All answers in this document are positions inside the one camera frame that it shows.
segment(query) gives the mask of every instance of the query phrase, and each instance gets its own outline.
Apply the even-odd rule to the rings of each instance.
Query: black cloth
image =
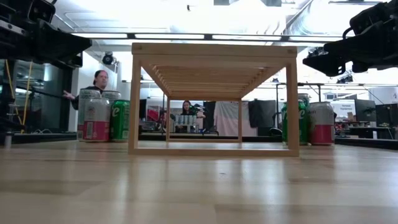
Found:
[[[214,110],[216,109],[216,102],[203,102],[203,106],[206,108],[206,118],[203,119],[203,128],[209,130],[214,126]]]
[[[275,100],[254,100],[249,102],[249,121],[252,128],[273,127],[275,114]]]
[[[84,90],[98,90],[101,94],[103,92],[103,90],[98,88],[97,86],[89,86],[84,88]],[[76,98],[74,100],[71,100],[70,103],[72,104],[73,109],[79,110],[79,96],[76,96]]]

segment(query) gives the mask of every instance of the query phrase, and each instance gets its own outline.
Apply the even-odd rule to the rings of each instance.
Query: security camera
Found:
[[[113,65],[116,63],[116,58],[113,57],[113,52],[105,52],[105,56],[102,58],[102,62],[105,65]]]

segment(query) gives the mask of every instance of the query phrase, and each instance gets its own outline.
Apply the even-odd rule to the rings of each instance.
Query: wooden floor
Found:
[[[75,141],[0,149],[7,224],[395,224],[397,192],[398,153],[382,149],[266,159],[128,156],[127,144]]]

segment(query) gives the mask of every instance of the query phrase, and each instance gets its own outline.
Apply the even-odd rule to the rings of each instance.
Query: glass wall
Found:
[[[62,98],[62,91],[70,89],[72,70],[57,68],[51,64],[33,63],[30,66],[30,62],[25,61],[17,61],[16,66],[12,66],[10,70],[11,77],[16,79],[15,104],[18,106],[21,120],[24,113],[26,114],[25,125],[28,127],[28,133],[45,129],[45,133],[67,131],[70,105]],[[5,85],[8,87],[7,73],[4,73],[4,69],[1,71],[3,82],[0,88],[4,88]],[[5,93],[2,96],[2,99],[9,97]],[[19,123],[19,119],[14,117],[14,122]]]

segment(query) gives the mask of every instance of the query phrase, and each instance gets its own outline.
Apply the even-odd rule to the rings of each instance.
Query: green soda can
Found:
[[[112,105],[111,136],[112,141],[129,139],[130,101],[116,100]]]
[[[282,141],[287,142],[287,104],[281,109],[282,112]],[[298,125],[300,131],[300,144],[308,143],[308,111],[302,100],[298,100]]]

